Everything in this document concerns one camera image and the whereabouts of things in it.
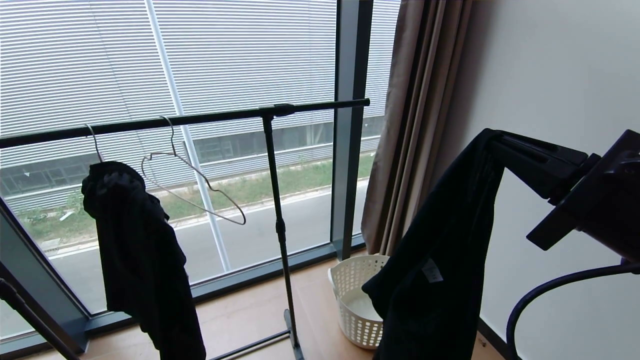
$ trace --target white wall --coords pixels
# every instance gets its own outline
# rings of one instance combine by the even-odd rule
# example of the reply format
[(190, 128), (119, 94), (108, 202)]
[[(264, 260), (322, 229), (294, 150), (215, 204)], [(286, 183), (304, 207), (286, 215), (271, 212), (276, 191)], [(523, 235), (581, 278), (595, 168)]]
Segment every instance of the white wall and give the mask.
[[(602, 155), (640, 131), (640, 1), (475, 3), (436, 174), (483, 128)], [(619, 263), (572, 232), (543, 252), (525, 235), (552, 209), (506, 172), (495, 204), (481, 316), (505, 338), (511, 308), (535, 286)], [(640, 357), (640, 276), (572, 284), (533, 302), (516, 343), (528, 360)]]

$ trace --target white pole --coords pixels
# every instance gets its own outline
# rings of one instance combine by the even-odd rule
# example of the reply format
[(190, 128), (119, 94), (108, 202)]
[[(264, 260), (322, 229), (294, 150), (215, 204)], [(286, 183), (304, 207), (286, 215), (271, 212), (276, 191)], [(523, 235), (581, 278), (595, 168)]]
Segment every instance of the white pole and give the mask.
[[(173, 72), (171, 71), (171, 64), (169, 64), (169, 57), (167, 56), (166, 49), (164, 48), (164, 40), (162, 38), (162, 33), (160, 32), (160, 26), (158, 25), (156, 9), (154, 8), (153, 0), (145, 0), (145, 3), (147, 5), (147, 15), (149, 16), (149, 21), (151, 22), (151, 30), (153, 31), (154, 39), (156, 40), (156, 47), (158, 50), (158, 54), (160, 55), (160, 61), (164, 70), (166, 83), (169, 86), (169, 90), (171, 92), (173, 107), (175, 108), (176, 114), (184, 115), (184, 110), (182, 109), (182, 103), (180, 101), (180, 95), (178, 94), (178, 88), (175, 86)], [(180, 126), (180, 129), (182, 130), (182, 137), (184, 138), (184, 142), (187, 145), (189, 160), (191, 161), (193, 167), (200, 170), (200, 162), (198, 161), (196, 148), (193, 145), (193, 139), (191, 138), (189, 126)], [(202, 179), (202, 176), (198, 175), (197, 172), (194, 171), (193, 173), (196, 177), (196, 181), (198, 182), (198, 189), (200, 190), (200, 195), (202, 196), (204, 208), (213, 212), (213, 205), (211, 204), (211, 198), (209, 197), (209, 192), (207, 191), (208, 187), (204, 179)], [(225, 272), (231, 271), (231, 265), (229, 263), (225, 244), (222, 242), (222, 234), (220, 233), (218, 222), (216, 221), (214, 215), (207, 213), (207, 216), (209, 217), (209, 225), (211, 225), (213, 239), (215, 240), (216, 247), (218, 248), (218, 255), (220, 256), (220, 261), (222, 262), (222, 268)]]

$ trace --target brown curtain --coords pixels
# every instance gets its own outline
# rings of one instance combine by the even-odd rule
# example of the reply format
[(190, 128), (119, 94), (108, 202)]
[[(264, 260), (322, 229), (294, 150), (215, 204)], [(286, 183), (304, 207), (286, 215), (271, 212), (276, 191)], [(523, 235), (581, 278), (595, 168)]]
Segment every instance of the brown curtain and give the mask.
[(429, 191), (472, 1), (402, 0), (385, 127), (362, 217), (370, 254), (393, 254)]

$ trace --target light wood floor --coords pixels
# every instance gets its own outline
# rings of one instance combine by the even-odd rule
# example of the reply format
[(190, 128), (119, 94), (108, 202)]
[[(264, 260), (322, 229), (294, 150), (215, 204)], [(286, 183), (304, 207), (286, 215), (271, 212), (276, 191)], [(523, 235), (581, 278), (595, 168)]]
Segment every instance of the light wood floor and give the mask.
[[(347, 340), (337, 322), (337, 305), (326, 271), (336, 260), (293, 274), (294, 306), (300, 343), (307, 360), (371, 359), (373, 352)], [(208, 357), (218, 356), (276, 332), (286, 330), (283, 310), (287, 298), (282, 278), (200, 304), (198, 317)], [(103, 335), (89, 342), (84, 360), (156, 360), (157, 350), (138, 326)], [(50, 351), (29, 360), (59, 360)], [(288, 339), (240, 357), (241, 360), (291, 359)], [(480, 334), (473, 360), (503, 360)]]

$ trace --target black shirt hanging on hanger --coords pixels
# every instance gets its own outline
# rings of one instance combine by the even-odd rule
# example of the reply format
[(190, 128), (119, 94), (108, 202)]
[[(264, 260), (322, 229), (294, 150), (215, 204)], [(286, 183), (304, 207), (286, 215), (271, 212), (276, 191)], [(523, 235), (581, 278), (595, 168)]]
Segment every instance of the black shirt hanging on hanger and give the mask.
[(362, 286), (384, 321), (375, 359), (471, 359), (504, 171), (486, 150), (497, 135), (485, 129), (456, 158), (396, 253)]
[(139, 321), (162, 360), (204, 360), (186, 257), (160, 201), (115, 161), (91, 165), (82, 194), (98, 232), (107, 309)]

